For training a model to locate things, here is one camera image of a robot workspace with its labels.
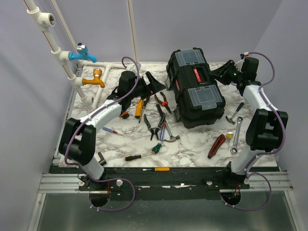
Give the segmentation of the red black pliers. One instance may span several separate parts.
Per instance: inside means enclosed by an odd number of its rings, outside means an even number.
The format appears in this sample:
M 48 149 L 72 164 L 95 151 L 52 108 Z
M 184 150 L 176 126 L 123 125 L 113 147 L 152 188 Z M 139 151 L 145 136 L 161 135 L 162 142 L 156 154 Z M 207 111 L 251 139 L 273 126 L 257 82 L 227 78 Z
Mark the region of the red black pliers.
M 170 109 L 169 106 L 168 106 L 168 101 L 167 101 L 167 98 L 166 98 L 165 94 L 164 94 L 163 92 L 160 92 L 160 95 L 163 97 L 163 101 L 161 101 L 160 99 L 158 99 L 157 95 L 155 94 L 155 95 L 154 95 L 154 98 L 155 98 L 156 102 L 157 102 L 158 104 L 160 104 L 162 107 L 165 107 L 165 108 L 167 109 L 167 111 L 168 111 L 170 114 L 172 114 L 171 109 Z

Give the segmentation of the small black claw hammer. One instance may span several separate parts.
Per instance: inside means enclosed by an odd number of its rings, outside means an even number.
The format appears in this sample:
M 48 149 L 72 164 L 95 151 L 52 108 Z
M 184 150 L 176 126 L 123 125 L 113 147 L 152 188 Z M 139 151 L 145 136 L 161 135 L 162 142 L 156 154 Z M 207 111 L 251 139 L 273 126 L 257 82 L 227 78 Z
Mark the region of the small black claw hammer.
M 240 111 L 240 109 L 244 106 L 244 102 L 241 102 L 237 109 L 235 110 L 235 112 L 233 113 L 233 115 L 231 117 L 228 117 L 227 115 L 225 116 L 226 120 L 231 123 L 231 124 L 235 124 L 235 121 L 233 120 L 233 118 L 237 115 L 237 113 Z

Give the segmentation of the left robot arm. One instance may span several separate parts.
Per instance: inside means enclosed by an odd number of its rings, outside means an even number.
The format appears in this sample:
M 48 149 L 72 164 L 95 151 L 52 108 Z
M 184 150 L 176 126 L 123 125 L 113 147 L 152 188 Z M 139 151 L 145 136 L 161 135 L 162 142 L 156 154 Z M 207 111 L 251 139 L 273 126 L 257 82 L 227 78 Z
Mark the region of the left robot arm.
M 166 88 L 150 72 L 145 74 L 148 84 L 132 71 L 122 72 L 118 86 L 102 106 L 81 119 L 70 118 L 65 123 L 58 151 L 67 165 L 77 165 L 91 177 L 90 184 L 96 190 L 102 190 L 107 183 L 104 167 L 94 157 L 97 132 L 123 114 L 134 98 L 145 99 Z

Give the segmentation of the silver ratchet wrench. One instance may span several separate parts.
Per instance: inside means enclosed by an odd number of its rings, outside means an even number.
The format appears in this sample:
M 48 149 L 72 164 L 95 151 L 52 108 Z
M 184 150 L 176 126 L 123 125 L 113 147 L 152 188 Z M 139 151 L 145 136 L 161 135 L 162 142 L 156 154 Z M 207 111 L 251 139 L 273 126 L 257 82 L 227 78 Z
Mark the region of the silver ratchet wrench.
M 240 130 L 241 130 L 241 124 L 243 122 L 242 117 L 237 118 L 237 126 L 236 126 L 236 132 L 233 140 L 233 146 L 230 149 L 230 152 L 232 154 L 237 154 L 238 153 L 238 140 L 239 140 L 239 135 L 240 135 Z

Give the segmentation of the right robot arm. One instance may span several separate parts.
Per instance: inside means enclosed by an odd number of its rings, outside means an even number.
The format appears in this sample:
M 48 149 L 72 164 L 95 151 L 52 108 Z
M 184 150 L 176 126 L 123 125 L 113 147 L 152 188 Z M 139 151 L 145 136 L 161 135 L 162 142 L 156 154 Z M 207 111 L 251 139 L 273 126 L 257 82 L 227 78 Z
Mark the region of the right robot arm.
M 259 60 L 246 56 L 238 62 L 229 60 L 210 75 L 223 85 L 234 83 L 254 112 L 245 135 L 246 147 L 230 163 L 231 172 L 223 174 L 222 185 L 228 189 L 239 183 L 257 160 L 276 154 L 284 145 L 288 114 L 278 110 L 265 95 L 263 84 L 256 80 Z

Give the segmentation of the yellow black electric screwdriver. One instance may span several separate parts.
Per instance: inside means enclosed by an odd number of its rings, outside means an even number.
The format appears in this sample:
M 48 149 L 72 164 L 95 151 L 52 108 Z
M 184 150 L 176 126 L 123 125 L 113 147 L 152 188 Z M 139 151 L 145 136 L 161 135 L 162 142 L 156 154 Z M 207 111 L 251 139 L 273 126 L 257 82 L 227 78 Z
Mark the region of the yellow black electric screwdriver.
M 139 123 L 141 122 L 143 110 L 145 109 L 149 99 L 150 97 L 147 97 L 145 99 L 140 99 L 137 103 L 135 118 L 139 120 Z

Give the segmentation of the silver claw hammer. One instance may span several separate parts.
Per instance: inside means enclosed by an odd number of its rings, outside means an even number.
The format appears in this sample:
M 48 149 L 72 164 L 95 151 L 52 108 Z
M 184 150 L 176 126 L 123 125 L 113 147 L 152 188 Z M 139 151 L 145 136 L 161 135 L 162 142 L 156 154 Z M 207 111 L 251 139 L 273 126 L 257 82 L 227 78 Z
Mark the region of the silver claw hammer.
M 171 130 L 170 130 L 170 128 L 169 128 L 167 122 L 165 122 L 165 124 L 166 124 L 166 129 L 167 129 L 167 132 L 168 132 L 168 134 L 169 134 L 170 139 L 169 139 L 169 140 L 164 139 L 164 141 L 165 141 L 165 142 L 175 142 L 176 140 L 179 140 L 179 139 L 180 139 L 180 136 L 179 136 L 179 135 L 178 135 L 178 136 L 173 136 L 173 134 L 171 133 Z

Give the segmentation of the black plastic toolbox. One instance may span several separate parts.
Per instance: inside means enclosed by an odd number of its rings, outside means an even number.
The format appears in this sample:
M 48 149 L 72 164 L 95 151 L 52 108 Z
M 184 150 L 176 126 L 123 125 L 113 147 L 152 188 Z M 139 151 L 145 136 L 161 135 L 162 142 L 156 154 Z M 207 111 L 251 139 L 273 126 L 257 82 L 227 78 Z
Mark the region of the black plastic toolbox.
M 187 129 L 212 125 L 224 115 L 226 101 L 200 48 L 174 51 L 166 66 L 168 90 L 174 91 L 177 121 Z

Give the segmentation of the red black utility knife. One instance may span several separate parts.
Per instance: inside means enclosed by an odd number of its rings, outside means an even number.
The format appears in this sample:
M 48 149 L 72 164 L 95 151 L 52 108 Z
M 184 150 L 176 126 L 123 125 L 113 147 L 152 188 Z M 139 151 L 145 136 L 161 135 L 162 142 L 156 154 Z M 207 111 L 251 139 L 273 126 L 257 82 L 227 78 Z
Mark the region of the red black utility knife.
M 210 151 L 208 152 L 207 157 L 211 159 L 217 153 L 219 147 L 226 141 L 226 137 L 224 134 L 221 134 L 217 137 L 214 144 L 212 145 Z

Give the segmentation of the green stubby screwdriver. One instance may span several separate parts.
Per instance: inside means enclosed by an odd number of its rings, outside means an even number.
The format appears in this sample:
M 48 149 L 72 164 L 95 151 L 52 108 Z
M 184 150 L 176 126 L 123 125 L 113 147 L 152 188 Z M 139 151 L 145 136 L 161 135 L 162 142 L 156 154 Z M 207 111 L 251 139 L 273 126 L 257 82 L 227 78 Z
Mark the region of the green stubby screwdriver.
M 154 146 L 154 147 L 152 148 L 152 154 L 157 154 L 157 153 L 159 153 L 159 151 L 160 151 L 160 149 L 161 149 L 161 147 L 162 147 L 162 145 L 163 145 L 163 142 L 164 142 L 164 139 L 162 139 L 161 141 L 159 141 L 159 142 L 157 143 L 157 145 Z

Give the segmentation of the orange water tap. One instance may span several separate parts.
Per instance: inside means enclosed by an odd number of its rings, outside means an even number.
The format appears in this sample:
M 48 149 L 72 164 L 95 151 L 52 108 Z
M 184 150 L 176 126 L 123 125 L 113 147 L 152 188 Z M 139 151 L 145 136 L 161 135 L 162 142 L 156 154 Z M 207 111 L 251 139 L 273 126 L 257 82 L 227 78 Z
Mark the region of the orange water tap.
M 98 85 L 101 88 L 104 88 L 105 84 L 101 80 L 102 74 L 103 74 L 103 72 L 102 72 L 101 69 L 95 68 L 93 70 L 93 79 L 85 79 L 85 78 L 83 78 L 82 79 L 82 84 L 83 85 Z

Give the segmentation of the black long nose pliers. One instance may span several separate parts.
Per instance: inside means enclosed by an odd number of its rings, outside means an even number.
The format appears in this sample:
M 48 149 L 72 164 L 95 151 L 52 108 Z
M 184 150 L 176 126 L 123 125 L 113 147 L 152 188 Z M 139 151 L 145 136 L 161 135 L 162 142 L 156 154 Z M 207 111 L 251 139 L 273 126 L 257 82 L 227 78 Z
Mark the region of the black long nose pliers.
M 158 132 L 159 132 L 159 130 L 162 128 L 163 123 L 165 122 L 165 119 L 166 119 L 165 113 L 163 113 L 163 115 L 162 115 L 162 117 L 161 117 L 161 119 L 160 119 L 160 121 L 159 121 L 159 123 L 158 123 L 158 126 L 155 127 L 155 128 L 151 127 L 151 124 L 150 124 L 150 122 L 148 121 L 146 115 L 144 115 L 143 119 L 144 119 L 144 122 L 145 122 L 145 124 L 146 124 L 148 130 L 151 132 L 150 140 L 153 139 L 153 136 L 154 136 L 154 135 L 156 136 L 157 140 L 159 140 Z

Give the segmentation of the aluminium extrusion rail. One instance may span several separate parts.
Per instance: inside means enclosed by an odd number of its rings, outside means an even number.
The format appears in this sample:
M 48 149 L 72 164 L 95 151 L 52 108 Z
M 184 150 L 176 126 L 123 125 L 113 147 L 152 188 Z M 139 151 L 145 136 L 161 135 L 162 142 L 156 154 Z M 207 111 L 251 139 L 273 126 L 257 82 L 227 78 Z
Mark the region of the aluminium extrusion rail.
M 79 193 L 77 174 L 43 174 L 38 193 Z

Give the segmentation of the white PVC pipe frame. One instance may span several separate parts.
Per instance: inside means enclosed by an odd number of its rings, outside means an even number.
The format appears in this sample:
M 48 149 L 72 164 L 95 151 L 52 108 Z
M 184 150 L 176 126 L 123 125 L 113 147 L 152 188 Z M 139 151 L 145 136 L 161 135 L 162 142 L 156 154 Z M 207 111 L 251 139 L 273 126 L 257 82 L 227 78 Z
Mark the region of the white PVC pipe frame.
M 51 48 L 51 54 L 55 57 L 57 63 L 63 68 L 65 71 L 68 81 L 70 82 L 73 89 L 77 92 L 79 95 L 79 98 L 83 105 L 87 108 L 88 111 L 93 111 L 97 108 L 97 104 L 99 101 L 100 96 L 102 95 L 103 89 L 96 85 L 98 87 L 98 91 L 94 97 L 87 96 L 84 91 L 82 90 L 82 79 L 81 77 L 77 77 L 76 74 L 73 73 L 73 70 L 70 68 L 69 63 L 75 62 L 76 64 L 80 64 L 82 66 L 99 66 L 104 67 L 105 71 L 103 72 L 103 76 L 101 77 L 102 81 L 107 80 L 109 71 L 112 68 L 119 68 L 123 69 L 124 66 L 122 64 L 117 64 L 113 62 L 96 62 L 93 63 L 92 61 L 85 61 L 85 60 L 72 60 L 70 61 L 68 58 L 68 55 L 70 51 L 63 51 L 56 43 L 56 40 L 54 39 L 50 29 L 55 26 L 56 19 L 59 20 L 62 28 L 64 29 L 64 32 L 66 33 L 74 51 L 72 53 L 77 53 L 75 49 L 75 40 L 67 26 L 67 23 L 60 11 L 60 8 L 55 0 L 51 0 L 51 6 L 55 10 L 56 15 L 53 15 L 52 13 L 42 12 L 40 8 L 35 4 L 33 0 L 25 0 L 24 1 L 26 5 L 26 11 L 28 15 L 32 18 L 33 22 L 39 29 L 39 31 L 42 32 L 45 39 L 47 40 L 50 48 Z

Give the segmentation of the blue water tap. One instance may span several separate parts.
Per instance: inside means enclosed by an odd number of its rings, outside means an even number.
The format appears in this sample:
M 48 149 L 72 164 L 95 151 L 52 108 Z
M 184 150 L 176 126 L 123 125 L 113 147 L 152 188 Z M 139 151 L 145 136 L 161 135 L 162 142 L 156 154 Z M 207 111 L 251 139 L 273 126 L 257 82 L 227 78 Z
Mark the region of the blue water tap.
M 85 60 L 85 61 L 92 61 L 93 63 L 97 62 L 97 58 L 88 52 L 88 47 L 85 42 L 76 43 L 75 49 L 77 53 L 70 52 L 68 55 L 70 61 Z

